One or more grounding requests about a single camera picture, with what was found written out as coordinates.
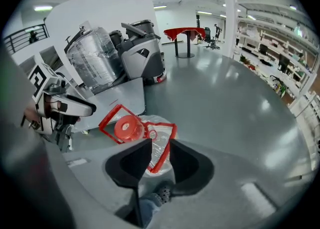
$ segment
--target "railing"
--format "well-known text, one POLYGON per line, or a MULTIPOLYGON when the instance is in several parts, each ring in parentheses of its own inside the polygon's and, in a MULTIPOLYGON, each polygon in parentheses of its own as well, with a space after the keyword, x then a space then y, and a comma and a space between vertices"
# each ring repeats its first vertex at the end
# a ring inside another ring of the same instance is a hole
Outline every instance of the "railing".
POLYGON ((16 31, 3 39, 4 44, 9 52, 9 54, 14 54, 17 51, 23 49, 24 47, 38 42, 40 40, 48 38, 48 32, 45 24, 38 24, 32 27, 16 31), (35 38, 31 38, 30 32, 34 31, 36 33, 35 38))

